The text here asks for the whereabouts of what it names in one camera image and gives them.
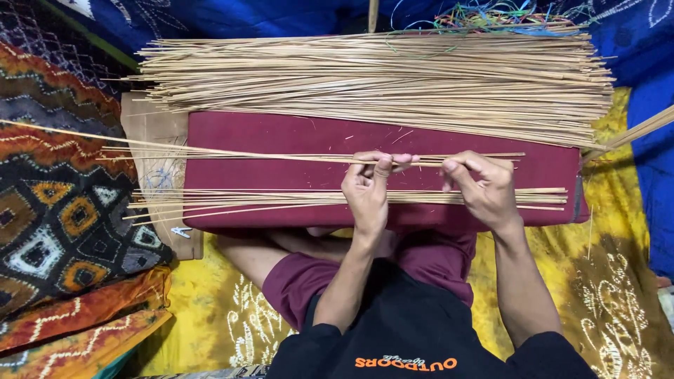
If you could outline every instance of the floor mat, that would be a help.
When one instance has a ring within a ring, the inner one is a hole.
[[[599,139],[626,130],[629,90],[596,122]],[[647,267],[648,230],[630,146],[583,171],[591,221],[529,228],[527,236],[559,309],[565,336],[601,378],[662,378],[674,370],[674,336]],[[293,331],[262,294],[214,249],[180,262],[169,298],[175,322],[148,338],[137,357],[143,375],[270,363]],[[469,281],[474,328],[505,359],[512,344],[496,300],[491,234],[479,235]]]

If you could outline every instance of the forearm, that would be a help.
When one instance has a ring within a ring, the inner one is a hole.
[[[557,308],[531,255],[521,219],[492,234],[499,310],[515,348],[541,332],[561,334]]]
[[[375,245],[376,243],[366,242],[354,235],[351,248],[316,305],[313,325],[334,325],[344,334],[353,323],[361,307]]]

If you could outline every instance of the maroon cushion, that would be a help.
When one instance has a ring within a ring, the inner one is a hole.
[[[412,133],[397,140],[408,132]],[[225,112],[192,113],[187,141],[190,146],[275,154],[352,154],[375,149],[412,154],[525,152],[526,156],[515,162],[516,188],[564,187],[569,191],[564,211],[520,210],[525,224],[581,223],[588,218],[576,148],[337,119]],[[280,159],[188,159],[185,189],[339,190],[347,166]],[[392,175],[388,183],[391,190],[441,189],[435,167],[412,167],[404,174]],[[185,216],[227,210],[231,209],[186,211]],[[222,233],[223,228],[235,227],[347,227],[353,225],[353,218],[348,206],[339,205],[219,214],[189,218],[185,224]],[[454,231],[485,230],[461,205],[390,206],[387,228],[391,230],[438,226]]]

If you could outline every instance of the wooden board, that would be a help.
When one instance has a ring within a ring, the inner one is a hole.
[[[144,98],[141,92],[127,92],[122,94],[121,123],[126,136],[130,140],[160,142],[163,144],[184,145],[187,142],[187,113],[157,113],[160,109],[147,101],[133,101]],[[133,152],[133,157],[158,156],[156,152]],[[138,171],[138,183],[142,189],[172,189],[182,188],[185,182],[185,159],[134,159]],[[155,220],[181,216],[181,206],[148,207],[150,213],[176,210],[180,212],[155,214],[150,218]],[[190,230],[185,238],[171,232],[171,228],[185,227],[180,220],[154,224],[159,238],[175,252],[179,260],[202,259],[203,233]]]

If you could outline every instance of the maroon shorts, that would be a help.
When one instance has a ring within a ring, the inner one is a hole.
[[[398,246],[396,261],[412,278],[447,289],[470,307],[472,289],[466,278],[475,257],[476,238],[476,234],[411,233]],[[273,267],[262,293],[284,320],[299,330],[311,298],[326,290],[339,265],[303,253],[290,254]]]

